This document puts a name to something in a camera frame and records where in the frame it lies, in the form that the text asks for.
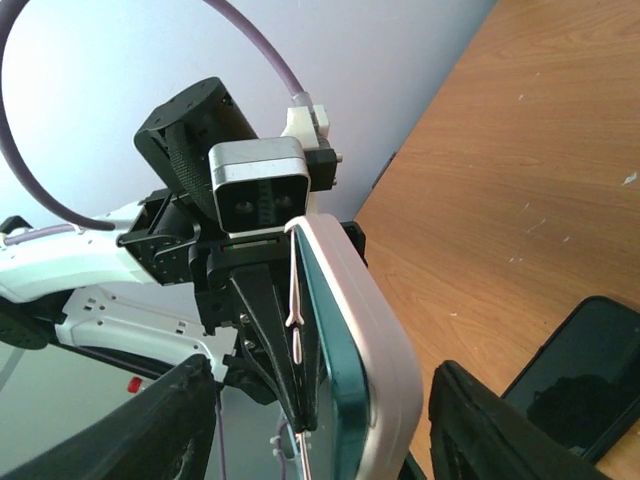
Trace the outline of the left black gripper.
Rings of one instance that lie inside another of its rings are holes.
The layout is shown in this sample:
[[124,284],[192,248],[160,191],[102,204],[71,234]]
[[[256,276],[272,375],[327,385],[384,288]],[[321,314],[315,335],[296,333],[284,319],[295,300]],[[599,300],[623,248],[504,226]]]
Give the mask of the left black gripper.
[[226,385],[262,405],[276,400],[294,432],[318,427],[318,390],[325,367],[317,330],[299,330],[302,361],[294,361],[289,313],[290,241],[283,234],[201,241],[189,248],[188,265],[205,331],[238,332],[237,351],[226,354]]

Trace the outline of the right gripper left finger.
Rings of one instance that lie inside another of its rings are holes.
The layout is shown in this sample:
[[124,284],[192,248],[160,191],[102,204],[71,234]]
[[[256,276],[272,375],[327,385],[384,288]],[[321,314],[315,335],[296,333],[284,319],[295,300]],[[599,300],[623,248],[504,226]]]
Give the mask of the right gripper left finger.
[[216,381],[195,354],[143,392],[3,479],[203,479],[216,428]]

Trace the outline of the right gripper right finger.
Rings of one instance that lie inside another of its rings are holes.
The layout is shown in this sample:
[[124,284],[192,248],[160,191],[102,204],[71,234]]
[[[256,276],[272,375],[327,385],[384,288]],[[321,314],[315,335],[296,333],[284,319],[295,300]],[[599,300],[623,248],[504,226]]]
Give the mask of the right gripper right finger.
[[454,361],[434,372],[428,416],[436,479],[600,477]]

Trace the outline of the clear pink phone case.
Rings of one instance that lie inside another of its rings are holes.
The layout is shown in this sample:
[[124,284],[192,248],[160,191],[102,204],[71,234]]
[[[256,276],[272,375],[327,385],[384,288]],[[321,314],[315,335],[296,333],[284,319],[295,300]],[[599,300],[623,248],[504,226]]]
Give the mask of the clear pink phone case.
[[398,477],[423,408],[421,367],[410,339],[352,245],[341,224],[328,214],[290,220],[285,230],[293,241],[300,226],[358,349],[369,392],[369,430],[357,477]]

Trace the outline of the black phone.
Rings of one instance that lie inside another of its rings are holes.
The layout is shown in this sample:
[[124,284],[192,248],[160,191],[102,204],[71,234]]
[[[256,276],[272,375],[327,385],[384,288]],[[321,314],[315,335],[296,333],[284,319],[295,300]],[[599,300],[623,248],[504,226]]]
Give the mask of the black phone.
[[311,307],[306,325],[315,326],[324,374],[318,389],[318,422],[305,439],[313,479],[357,477],[369,430],[366,374],[337,296],[300,226],[293,228],[298,272]]
[[582,300],[502,394],[519,414],[591,464],[639,420],[639,312]]

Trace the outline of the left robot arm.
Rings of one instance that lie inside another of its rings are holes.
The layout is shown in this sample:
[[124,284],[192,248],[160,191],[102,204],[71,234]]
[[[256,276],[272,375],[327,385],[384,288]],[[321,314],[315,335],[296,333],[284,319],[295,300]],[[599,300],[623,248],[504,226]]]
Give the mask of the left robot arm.
[[134,136],[162,189],[88,226],[2,223],[2,341],[136,368],[202,354],[218,382],[315,430],[327,370],[295,222],[334,184],[329,131],[306,93],[270,138],[216,77],[173,95]]

